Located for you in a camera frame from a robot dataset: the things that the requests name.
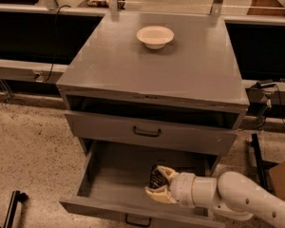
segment speckled concrete floor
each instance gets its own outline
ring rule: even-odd
[[[60,205],[60,197],[69,197],[82,173],[85,154],[69,130],[60,99],[16,95],[2,105],[0,93],[0,225],[9,207],[13,190],[29,195],[19,205],[13,227],[130,227],[123,223],[71,215]],[[239,137],[215,175],[236,170],[256,176],[252,150],[247,142],[255,131],[239,131]],[[285,161],[285,128],[269,121],[259,133],[263,157],[267,161]],[[215,216],[227,228],[269,228],[258,218],[237,222]]]

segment drawer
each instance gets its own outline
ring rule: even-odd
[[[237,137],[235,130],[96,113],[68,111],[66,118],[79,138],[218,156],[226,155]]]
[[[94,142],[74,197],[61,199],[69,213],[124,221],[139,227],[224,227],[206,209],[153,201],[144,193],[152,165],[204,176],[204,155],[116,142]]]

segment black metal leg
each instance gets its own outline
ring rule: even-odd
[[[27,199],[28,196],[25,193],[20,193],[20,191],[12,192],[11,199],[9,202],[9,210],[3,228],[11,228],[16,213],[18,201],[23,202]]]
[[[256,167],[257,167],[257,172],[258,172],[258,177],[259,177],[259,184],[265,190],[269,191],[266,173],[265,173],[265,169],[263,166],[263,159],[262,159],[262,155],[261,155],[260,148],[259,148],[257,134],[253,134],[252,138],[253,138],[253,141],[251,142],[251,146],[255,149]]]

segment cabinet top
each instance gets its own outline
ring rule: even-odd
[[[174,40],[149,49],[136,37],[146,26],[167,27]],[[249,104],[225,22],[210,15],[107,13],[57,85]]]

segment drawer handle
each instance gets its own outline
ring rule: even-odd
[[[139,129],[135,125],[135,126],[133,126],[133,133],[136,135],[141,135],[141,136],[145,136],[145,137],[159,137],[162,132],[160,129],[158,129],[156,132],[155,131],[147,132],[147,131]]]
[[[125,217],[124,217],[124,222],[126,224],[137,226],[137,227],[149,227],[151,225],[152,218],[149,218],[149,222],[147,224],[138,224],[138,223],[130,222],[128,220],[128,214],[126,214]]]

